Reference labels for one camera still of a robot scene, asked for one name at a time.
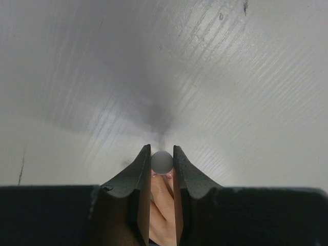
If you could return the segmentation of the mannequin hand with painted nails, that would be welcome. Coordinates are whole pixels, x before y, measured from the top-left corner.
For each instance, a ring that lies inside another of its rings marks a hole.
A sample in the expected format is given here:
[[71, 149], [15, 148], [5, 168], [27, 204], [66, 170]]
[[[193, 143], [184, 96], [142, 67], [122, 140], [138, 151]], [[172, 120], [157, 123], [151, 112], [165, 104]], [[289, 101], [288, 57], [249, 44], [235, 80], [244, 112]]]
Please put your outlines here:
[[177, 245], [173, 188], [173, 171], [152, 172], [149, 238], [158, 245]]

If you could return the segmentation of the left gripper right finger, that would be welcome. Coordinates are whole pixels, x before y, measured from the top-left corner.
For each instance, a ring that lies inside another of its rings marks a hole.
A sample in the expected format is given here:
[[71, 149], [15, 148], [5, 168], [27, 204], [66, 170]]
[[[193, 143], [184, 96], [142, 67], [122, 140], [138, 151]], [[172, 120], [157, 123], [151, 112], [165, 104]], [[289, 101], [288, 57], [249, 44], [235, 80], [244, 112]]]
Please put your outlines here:
[[173, 148], [178, 245], [327, 245], [327, 193], [223, 187]]

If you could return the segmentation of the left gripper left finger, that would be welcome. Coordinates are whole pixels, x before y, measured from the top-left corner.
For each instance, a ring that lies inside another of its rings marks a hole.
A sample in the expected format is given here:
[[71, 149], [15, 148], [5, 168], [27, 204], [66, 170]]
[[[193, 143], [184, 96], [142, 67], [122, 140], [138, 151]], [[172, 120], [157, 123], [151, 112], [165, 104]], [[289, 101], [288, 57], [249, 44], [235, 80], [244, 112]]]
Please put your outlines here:
[[150, 160], [102, 185], [1, 187], [1, 245], [148, 245]]

